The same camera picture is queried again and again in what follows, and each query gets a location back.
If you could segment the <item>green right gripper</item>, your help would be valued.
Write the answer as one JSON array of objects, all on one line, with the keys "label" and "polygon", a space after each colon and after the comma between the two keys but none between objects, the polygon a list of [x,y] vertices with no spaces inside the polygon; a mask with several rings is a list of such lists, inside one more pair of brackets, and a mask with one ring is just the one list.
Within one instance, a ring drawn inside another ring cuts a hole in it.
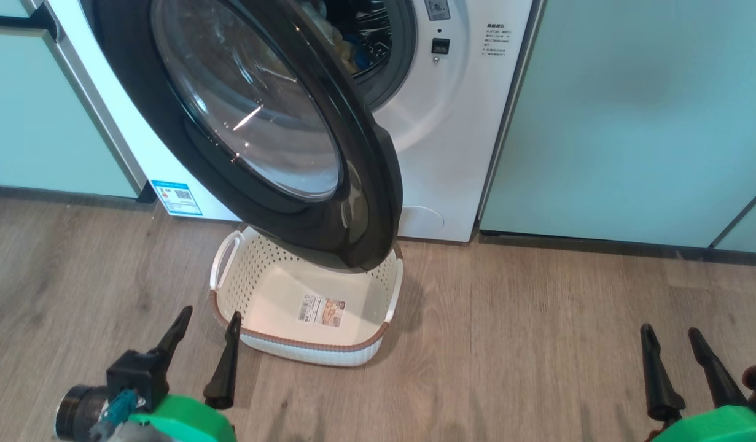
[{"label": "green right gripper", "polygon": [[704,371],[716,409],[682,418],[684,398],[672,386],[661,360],[661,345],[652,325],[641,327],[645,409],[650,419],[673,423],[651,442],[756,442],[756,413],[701,331],[688,330],[695,360]]}]

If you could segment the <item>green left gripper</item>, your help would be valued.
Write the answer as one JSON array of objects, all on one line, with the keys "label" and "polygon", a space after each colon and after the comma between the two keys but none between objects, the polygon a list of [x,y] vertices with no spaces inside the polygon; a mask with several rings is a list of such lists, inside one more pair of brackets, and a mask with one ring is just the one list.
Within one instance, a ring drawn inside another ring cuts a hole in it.
[{"label": "green left gripper", "polygon": [[[193,307],[185,306],[154,347],[161,369],[168,369],[184,339]],[[211,381],[204,388],[205,403],[187,395],[167,395],[150,413],[134,412],[130,421],[147,423],[175,442],[237,442],[234,427],[218,409],[235,400],[242,314],[235,311],[224,334],[225,347]]]}]

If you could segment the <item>black round washing machine door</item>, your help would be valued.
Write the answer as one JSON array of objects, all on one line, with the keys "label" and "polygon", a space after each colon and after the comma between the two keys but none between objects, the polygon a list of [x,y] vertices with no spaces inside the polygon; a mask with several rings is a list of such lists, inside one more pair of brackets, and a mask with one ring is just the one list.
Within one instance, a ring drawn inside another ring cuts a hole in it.
[{"label": "black round washing machine door", "polygon": [[294,0],[80,0],[120,86],[244,223],[324,268],[394,246],[394,143]]}]

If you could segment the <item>cream perforated laundry basket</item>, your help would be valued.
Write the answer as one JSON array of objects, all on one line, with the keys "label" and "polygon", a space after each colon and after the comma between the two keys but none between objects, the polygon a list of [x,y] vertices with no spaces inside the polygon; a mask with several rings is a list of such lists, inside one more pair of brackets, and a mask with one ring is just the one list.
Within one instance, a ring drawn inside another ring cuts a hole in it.
[{"label": "cream perforated laundry basket", "polygon": [[[361,366],[378,352],[397,307],[405,263],[399,247],[375,269],[340,273],[278,246],[256,230],[234,230],[220,244],[209,277],[213,314],[227,325],[242,314],[241,341],[300,363]],[[346,302],[341,327],[297,319],[305,294]]]}]

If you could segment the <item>paper label inside basket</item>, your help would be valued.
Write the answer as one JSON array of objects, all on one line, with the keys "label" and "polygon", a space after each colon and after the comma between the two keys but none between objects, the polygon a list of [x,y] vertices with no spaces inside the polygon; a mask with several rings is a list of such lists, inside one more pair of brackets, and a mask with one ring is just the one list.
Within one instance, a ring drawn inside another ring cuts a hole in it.
[{"label": "paper label inside basket", "polygon": [[346,302],[344,300],[305,294],[297,314],[297,319],[303,322],[303,324],[317,324],[339,328],[341,327],[345,310]]}]

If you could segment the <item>white washing machine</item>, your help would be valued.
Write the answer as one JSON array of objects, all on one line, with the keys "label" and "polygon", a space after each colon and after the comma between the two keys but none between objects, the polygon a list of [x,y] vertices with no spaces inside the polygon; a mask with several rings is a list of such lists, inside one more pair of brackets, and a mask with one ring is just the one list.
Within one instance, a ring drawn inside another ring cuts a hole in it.
[{"label": "white washing machine", "polygon": [[[372,59],[355,79],[399,157],[405,192],[399,234],[467,242],[533,0],[323,1],[331,24],[326,35],[332,28],[355,34]],[[173,157],[128,98],[95,42],[91,5],[51,0],[150,186],[150,180],[187,184],[203,213],[187,218],[237,221]]]}]

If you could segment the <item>blue energy label sticker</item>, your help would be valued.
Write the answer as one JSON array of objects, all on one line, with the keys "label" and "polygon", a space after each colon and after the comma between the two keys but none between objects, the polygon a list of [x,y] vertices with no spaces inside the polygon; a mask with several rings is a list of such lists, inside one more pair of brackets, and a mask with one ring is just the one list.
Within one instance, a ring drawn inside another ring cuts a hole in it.
[{"label": "blue energy label sticker", "polygon": [[150,180],[158,199],[170,215],[201,217],[203,213],[187,184]]}]

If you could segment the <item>pale teal cabinet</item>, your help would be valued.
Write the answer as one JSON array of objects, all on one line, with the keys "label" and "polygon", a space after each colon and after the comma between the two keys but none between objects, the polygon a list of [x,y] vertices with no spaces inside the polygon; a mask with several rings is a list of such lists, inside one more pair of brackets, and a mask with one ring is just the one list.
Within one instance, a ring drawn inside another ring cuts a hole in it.
[{"label": "pale teal cabinet", "polygon": [[533,0],[485,234],[756,254],[756,0]]},{"label": "pale teal cabinet", "polygon": [[0,187],[152,198],[51,0],[0,0]]}]

